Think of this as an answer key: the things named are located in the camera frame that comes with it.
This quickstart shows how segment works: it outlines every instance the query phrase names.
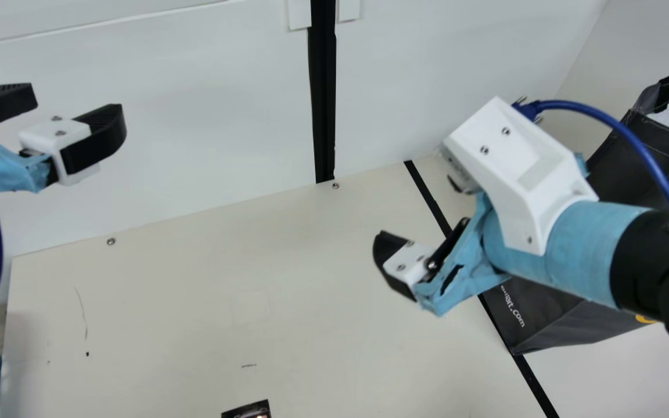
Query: cable connector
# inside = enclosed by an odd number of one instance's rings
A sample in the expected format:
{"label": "cable connector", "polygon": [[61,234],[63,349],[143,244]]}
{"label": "cable connector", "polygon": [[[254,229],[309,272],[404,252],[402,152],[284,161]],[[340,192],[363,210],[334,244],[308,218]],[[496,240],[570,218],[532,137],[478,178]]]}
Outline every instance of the cable connector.
{"label": "cable connector", "polygon": [[518,99],[518,101],[512,104],[513,109],[517,110],[520,112],[520,114],[527,117],[529,121],[536,124],[539,122],[539,114],[542,112],[541,108],[539,107],[541,101],[536,100],[528,104],[523,104],[523,101],[525,101],[525,98]]}

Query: robotic arm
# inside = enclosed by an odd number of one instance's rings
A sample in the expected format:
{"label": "robotic arm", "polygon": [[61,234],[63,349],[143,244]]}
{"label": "robotic arm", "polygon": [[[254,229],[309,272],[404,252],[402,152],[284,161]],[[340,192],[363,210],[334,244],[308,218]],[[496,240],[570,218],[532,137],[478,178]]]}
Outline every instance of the robotic arm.
{"label": "robotic arm", "polygon": [[[38,106],[30,84],[0,85],[0,122]],[[114,154],[127,131],[123,108],[111,104],[71,120],[53,116],[49,122],[19,134],[23,150],[13,153],[0,145],[0,192],[37,193],[53,183],[73,185],[99,169]],[[0,228],[0,280],[3,263]]]}
{"label": "robotic arm", "polygon": [[661,320],[669,332],[669,212],[598,201],[584,163],[532,122],[537,103],[495,98],[443,142],[475,214],[437,250],[380,233],[377,267],[438,316],[515,275]]}

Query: white panel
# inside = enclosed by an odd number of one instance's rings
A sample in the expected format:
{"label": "white panel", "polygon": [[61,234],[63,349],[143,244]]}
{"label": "white panel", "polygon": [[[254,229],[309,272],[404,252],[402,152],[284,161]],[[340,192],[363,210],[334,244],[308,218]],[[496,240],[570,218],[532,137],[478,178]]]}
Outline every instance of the white panel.
{"label": "white panel", "polygon": [[292,31],[311,26],[311,0],[287,0],[287,7]]}
{"label": "white panel", "polygon": [[349,21],[360,19],[361,0],[337,0],[337,20]]}
{"label": "white panel", "polygon": [[[472,216],[467,199],[473,198],[453,190],[442,161],[424,158],[415,165],[451,225]],[[526,360],[559,416],[669,416],[669,336],[662,325],[533,352]]]}
{"label": "white panel", "polygon": [[443,240],[404,166],[339,182],[17,258],[2,417],[542,416],[478,300],[375,268],[380,228]]}
{"label": "white panel", "polygon": [[9,82],[32,82],[40,103],[0,125],[12,150],[21,129],[106,103],[128,127],[79,185],[0,194],[9,256],[314,182],[306,33],[278,0],[0,42]]}
{"label": "white panel", "polygon": [[335,174],[424,156],[494,96],[553,97],[604,3],[364,0],[336,26]]}
{"label": "white panel", "polygon": [[0,0],[0,39],[234,0]]}
{"label": "white panel", "polygon": [[[648,85],[669,75],[669,0],[611,0],[558,97],[623,117]],[[544,129],[589,157],[610,129],[568,111],[547,111]]]}

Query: black stripe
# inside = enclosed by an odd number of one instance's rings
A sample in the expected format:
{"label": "black stripe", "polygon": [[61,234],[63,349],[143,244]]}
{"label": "black stripe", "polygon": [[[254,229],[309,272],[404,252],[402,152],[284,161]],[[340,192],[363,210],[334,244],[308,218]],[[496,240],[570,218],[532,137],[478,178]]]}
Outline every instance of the black stripe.
{"label": "black stripe", "polygon": [[335,0],[311,0],[308,29],[308,80],[316,182],[335,178]]}
{"label": "black stripe", "polygon": [[[409,174],[412,176],[412,180],[417,186],[417,189],[420,191],[420,194],[422,194],[422,198],[425,200],[425,203],[427,203],[427,206],[430,207],[430,212],[433,213],[433,217],[435,217],[436,222],[438,222],[438,226],[443,231],[443,235],[448,237],[452,231],[451,224],[449,224],[448,220],[445,219],[443,212],[438,206],[438,202],[435,201],[435,199],[433,199],[433,195],[430,194],[427,185],[425,185],[425,181],[422,180],[422,176],[420,175],[419,171],[417,171],[417,167],[415,167],[415,164],[412,161],[405,161],[404,166],[407,167],[407,171],[409,171]],[[497,330],[497,333],[499,334],[499,328],[497,328],[497,323],[492,316],[492,312],[489,311],[489,307],[487,306],[487,302],[485,301],[483,294],[479,295],[479,300],[481,302],[481,306],[484,307],[484,310],[489,316],[489,319],[492,321],[494,329]],[[536,397],[536,402],[538,402],[546,417],[559,418],[559,414],[556,410],[554,410],[554,405],[552,405],[552,403],[549,401],[549,397],[546,396],[546,392],[544,392],[541,384],[536,380],[536,376],[533,374],[533,370],[531,370],[528,362],[526,362],[526,358],[522,355],[511,354],[511,356],[513,360],[515,360],[515,365],[518,367],[518,370],[520,370],[520,374],[522,374],[523,378],[526,379],[526,384],[528,384],[531,392],[533,392],[534,397]]]}

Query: white wall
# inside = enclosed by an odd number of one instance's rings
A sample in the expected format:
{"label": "white wall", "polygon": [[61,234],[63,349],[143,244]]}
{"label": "white wall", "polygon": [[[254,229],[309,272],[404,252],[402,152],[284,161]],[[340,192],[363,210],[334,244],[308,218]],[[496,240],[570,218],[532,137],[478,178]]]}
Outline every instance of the white wall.
{"label": "white wall", "polygon": [[[639,93],[669,75],[669,0],[611,0],[569,71],[558,98],[623,117]],[[564,111],[544,114],[544,129],[590,156],[609,129]]]}
{"label": "white wall", "polygon": [[7,256],[313,183],[306,33],[285,6],[228,0],[0,42],[0,83],[32,82],[40,103],[0,125],[3,145],[106,103],[128,127],[79,185],[0,194]]}
{"label": "white wall", "polygon": [[362,5],[336,27],[337,176],[425,156],[494,96],[555,96],[605,0]]}
{"label": "white wall", "polygon": [[226,0],[0,0],[0,39]]}

